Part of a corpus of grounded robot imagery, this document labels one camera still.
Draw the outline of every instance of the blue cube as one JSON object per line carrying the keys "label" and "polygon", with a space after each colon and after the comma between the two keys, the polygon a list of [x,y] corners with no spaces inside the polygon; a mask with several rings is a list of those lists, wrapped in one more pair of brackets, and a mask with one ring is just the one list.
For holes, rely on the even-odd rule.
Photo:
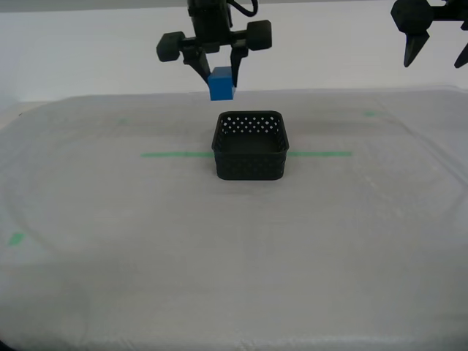
{"label": "blue cube", "polygon": [[231,67],[216,67],[208,77],[211,101],[232,100],[235,87]]}

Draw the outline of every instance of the perforated basket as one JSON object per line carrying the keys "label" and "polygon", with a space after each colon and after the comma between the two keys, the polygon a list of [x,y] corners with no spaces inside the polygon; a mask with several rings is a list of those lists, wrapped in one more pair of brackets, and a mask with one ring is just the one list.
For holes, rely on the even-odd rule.
{"label": "perforated basket", "polygon": [[245,181],[280,179],[289,147],[283,118],[274,111],[222,113],[212,145],[218,176]]}

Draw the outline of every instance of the green tape line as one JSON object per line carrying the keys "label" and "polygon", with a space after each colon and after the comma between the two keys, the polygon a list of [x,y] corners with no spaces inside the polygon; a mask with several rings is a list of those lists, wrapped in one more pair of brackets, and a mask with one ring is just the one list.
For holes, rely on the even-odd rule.
{"label": "green tape line", "polygon": [[141,154],[142,157],[214,157],[212,152],[153,152],[150,154]]}
{"label": "green tape line", "polygon": [[[290,151],[287,153],[290,157],[351,157],[351,151],[318,151],[318,152],[305,152],[305,151]],[[145,158],[168,158],[168,157],[213,157],[212,152],[152,152],[148,154],[141,154]]]}
{"label": "green tape line", "polygon": [[17,246],[21,244],[21,241],[23,241],[25,238],[24,233],[16,232],[12,234],[12,237],[8,241],[8,246]]}
{"label": "green tape line", "polygon": [[318,152],[301,152],[291,151],[287,153],[291,157],[351,157],[351,151],[318,151]]}

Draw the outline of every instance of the white wall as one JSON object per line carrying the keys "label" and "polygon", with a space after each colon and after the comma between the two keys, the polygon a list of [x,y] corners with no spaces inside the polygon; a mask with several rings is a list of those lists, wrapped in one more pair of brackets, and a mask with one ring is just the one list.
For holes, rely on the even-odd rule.
{"label": "white wall", "polygon": [[[273,23],[273,48],[242,63],[240,90],[374,88],[452,84],[468,88],[468,67],[453,63],[468,42],[460,23],[434,23],[432,38],[403,68],[404,35],[393,0],[264,4],[255,20]],[[234,12],[235,28],[248,19]],[[168,31],[192,33],[185,8],[0,14],[0,92],[22,101],[84,94],[207,91],[191,68],[161,63]],[[228,50],[210,55],[227,65]]]}
{"label": "white wall", "polygon": [[[316,1],[337,0],[260,0],[260,3],[281,4]],[[237,2],[251,4],[250,0],[237,0]],[[0,0],[0,12],[142,9],[186,5],[187,0]]]}
{"label": "white wall", "polygon": [[0,113],[8,109],[10,106],[14,105],[17,101],[12,97],[7,95],[2,95],[0,93]]}

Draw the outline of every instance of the robotic arm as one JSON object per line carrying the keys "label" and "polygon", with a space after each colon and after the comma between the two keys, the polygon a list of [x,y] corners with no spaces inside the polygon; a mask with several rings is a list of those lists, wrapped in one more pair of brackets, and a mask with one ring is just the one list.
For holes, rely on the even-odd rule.
{"label": "robotic arm", "polygon": [[222,45],[230,45],[233,85],[238,82],[239,67],[250,50],[271,48],[271,22],[261,20],[248,23],[245,31],[231,31],[233,26],[230,7],[253,17],[258,12],[258,0],[252,0],[253,10],[248,11],[235,0],[188,0],[195,37],[186,38],[181,31],[166,33],[156,47],[159,60],[176,61],[180,52],[184,64],[191,66],[208,83],[211,70],[207,53],[217,53]]}
{"label": "robotic arm", "polygon": [[[404,66],[408,67],[429,39],[428,28],[434,20],[463,22],[468,31],[468,0],[445,0],[445,6],[431,7],[427,0],[397,0],[391,11],[399,31],[407,36]],[[455,62],[460,68],[468,63],[468,45]]]}

